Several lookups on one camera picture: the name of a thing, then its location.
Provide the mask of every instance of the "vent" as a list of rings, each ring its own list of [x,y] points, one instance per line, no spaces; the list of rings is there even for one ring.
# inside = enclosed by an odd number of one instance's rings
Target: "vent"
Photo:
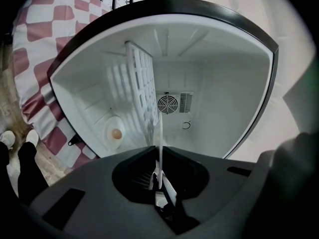
[[[180,94],[180,103],[179,103],[179,112],[180,113],[189,113],[191,107],[191,100],[193,95],[190,93]]]
[[[177,100],[172,96],[164,96],[158,102],[158,108],[162,113],[171,114],[177,110]]]

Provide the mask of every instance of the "shoe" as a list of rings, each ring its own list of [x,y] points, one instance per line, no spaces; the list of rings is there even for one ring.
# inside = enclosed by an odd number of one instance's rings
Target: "shoe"
[[[0,141],[3,142],[8,149],[12,149],[12,146],[15,142],[15,135],[12,131],[6,131],[0,135]]]
[[[26,136],[25,142],[31,142],[34,145],[34,147],[36,147],[36,145],[38,144],[38,141],[39,141],[39,135],[34,129],[32,129]]]

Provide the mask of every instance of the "brown egg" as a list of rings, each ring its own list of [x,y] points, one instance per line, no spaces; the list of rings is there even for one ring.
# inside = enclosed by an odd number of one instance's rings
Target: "brown egg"
[[[119,129],[115,128],[115,129],[112,130],[112,137],[114,139],[117,139],[117,140],[121,139],[122,138],[122,132]]]

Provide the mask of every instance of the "checkered tablecloth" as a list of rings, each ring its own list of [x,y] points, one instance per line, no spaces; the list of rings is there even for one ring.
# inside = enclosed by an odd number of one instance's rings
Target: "checkered tablecloth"
[[[82,142],[68,146],[75,131],[60,109],[46,73],[66,43],[106,9],[99,0],[27,0],[13,31],[13,73],[23,119],[71,168],[96,155]]]

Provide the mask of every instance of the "black circular fan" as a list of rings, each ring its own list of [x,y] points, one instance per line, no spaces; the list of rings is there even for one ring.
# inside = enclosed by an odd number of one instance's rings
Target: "black circular fan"
[[[158,102],[158,108],[162,113],[171,114],[176,111],[178,106],[176,98],[164,96]]]

